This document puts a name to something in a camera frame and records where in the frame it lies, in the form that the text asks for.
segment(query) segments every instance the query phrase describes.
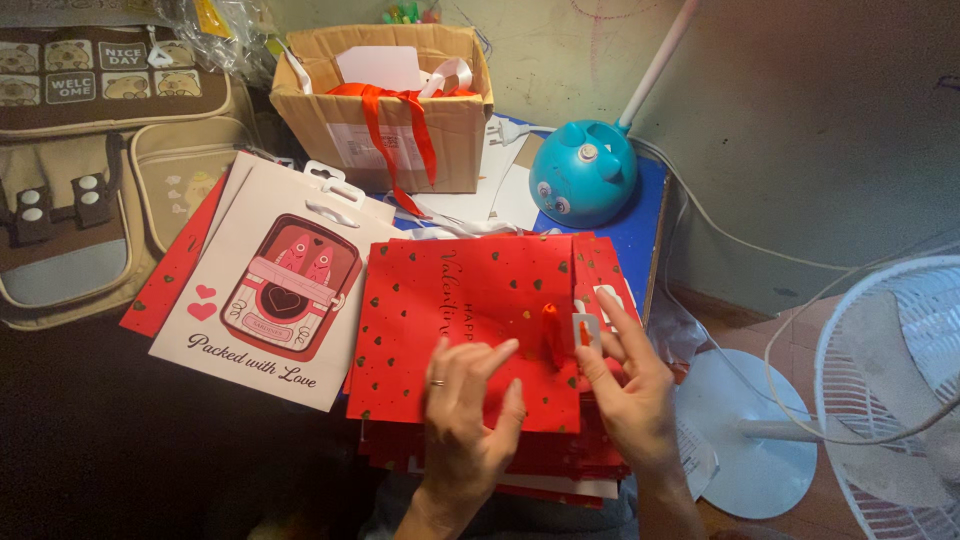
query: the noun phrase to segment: electric fan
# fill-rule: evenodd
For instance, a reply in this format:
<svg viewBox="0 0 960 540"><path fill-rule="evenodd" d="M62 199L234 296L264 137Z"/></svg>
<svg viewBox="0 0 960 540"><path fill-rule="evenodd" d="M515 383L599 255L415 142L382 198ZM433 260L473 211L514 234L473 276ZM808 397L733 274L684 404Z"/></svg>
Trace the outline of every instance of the electric fan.
<svg viewBox="0 0 960 540"><path fill-rule="evenodd" d="M818 343L815 423L755 356L713 350L691 364L677 412L717 451L704 493L715 506L755 519L788 510L813 478L809 443L824 439L869 538L960 537L960 257L908 260L850 289ZM772 398L760 395L768 381Z"/></svg>

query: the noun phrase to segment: blue table surface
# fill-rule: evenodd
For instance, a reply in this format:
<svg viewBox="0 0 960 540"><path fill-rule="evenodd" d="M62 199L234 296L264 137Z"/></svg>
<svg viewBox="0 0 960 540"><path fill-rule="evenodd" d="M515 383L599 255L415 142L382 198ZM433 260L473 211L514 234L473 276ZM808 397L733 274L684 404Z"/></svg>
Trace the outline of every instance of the blue table surface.
<svg viewBox="0 0 960 540"><path fill-rule="evenodd" d="M517 124L528 124L528 122L504 114L498 114L497 116L509 118ZM536 135L546 137L548 134L536 133ZM657 226L660 222L663 190L666 187L666 170L666 165L658 160L637 157L637 182L630 200L613 220L602 227L593 229L597 236L608 236L610 238L613 248L616 250L616 256L620 260L623 277L630 284L630 289L634 293L634 299L637 302L636 308L641 317L649 311L649 306L646 306L647 283L651 273L657 270L653 267L653 262L657 246ZM377 195L376 198L382 200L383 196ZM407 231L415 229L417 224L398 218L395 227ZM565 233L582 231L582 229L571 229L561 225L540 212L534 225L534 231L542 232L552 228L560 229Z"/></svg>

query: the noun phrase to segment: hand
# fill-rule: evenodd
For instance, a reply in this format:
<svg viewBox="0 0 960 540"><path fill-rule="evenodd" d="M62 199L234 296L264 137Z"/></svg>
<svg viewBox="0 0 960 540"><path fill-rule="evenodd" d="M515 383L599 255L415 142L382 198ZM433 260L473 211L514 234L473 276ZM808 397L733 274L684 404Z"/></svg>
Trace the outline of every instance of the hand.
<svg viewBox="0 0 960 540"><path fill-rule="evenodd" d="M619 333L602 332L604 351L623 365L630 379L621 388L600 355L590 347L577 348L577 358L593 387L607 434L638 477L648 482L667 474L675 477L680 450L673 374L657 356L643 327L613 297L600 289L597 300ZM679 474L682 479L682 468Z"/></svg>
<svg viewBox="0 0 960 540"><path fill-rule="evenodd" d="M426 465L397 538L451 538L467 527L514 458L526 417L520 379L503 397L496 428L483 425L487 380L518 347L464 344L447 349L442 337L426 372ZM443 385L431 384L442 380Z"/></svg>

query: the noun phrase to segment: cardboard box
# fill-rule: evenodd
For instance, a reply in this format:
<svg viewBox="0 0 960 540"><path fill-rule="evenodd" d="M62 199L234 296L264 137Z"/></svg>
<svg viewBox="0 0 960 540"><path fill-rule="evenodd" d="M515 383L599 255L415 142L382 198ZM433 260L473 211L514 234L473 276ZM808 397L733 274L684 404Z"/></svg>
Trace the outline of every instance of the cardboard box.
<svg viewBox="0 0 960 540"><path fill-rule="evenodd" d="M484 128L493 113L493 92L487 62L473 29L439 24L366 24L294 32L287 39L316 93L303 95L293 68L284 58L276 68L270 101L310 158L343 170L348 182L368 192L385 192L391 189L392 181L385 161L381 157L377 162L378 153L368 138L363 140L369 137L369 131L361 98L324 94L343 83L336 55L358 45L410 45L417 48L420 69L429 73L451 57L464 59L473 72L470 89L476 95L420 100L437 153L436 183L430 185L422 161L418 166L417 160L411 159L406 164L397 161L397 184L408 193L476 191ZM400 135L394 137L400 144L406 133L411 133L409 106L397 98L380 98L379 121L381 134ZM363 152L364 147L372 152Z"/></svg>

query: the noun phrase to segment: fan base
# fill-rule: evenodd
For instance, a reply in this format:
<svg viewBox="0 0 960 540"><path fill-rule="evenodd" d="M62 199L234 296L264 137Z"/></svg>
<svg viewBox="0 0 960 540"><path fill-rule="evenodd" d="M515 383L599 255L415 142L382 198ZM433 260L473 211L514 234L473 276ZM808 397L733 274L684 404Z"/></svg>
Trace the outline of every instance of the fan base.
<svg viewBox="0 0 960 540"><path fill-rule="evenodd" d="M724 349L733 365L754 387L770 395L763 360ZM817 445L774 439L753 439L737 428L740 420L788 420L776 404L760 398L724 362L716 350L696 355L677 390L677 416L692 424L713 446L720 470L704 498L717 508L748 519L766 519L786 512L813 481ZM800 395L771 366L777 394L785 404L807 410ZM794 413L808 421L808 414Z"/></svg>

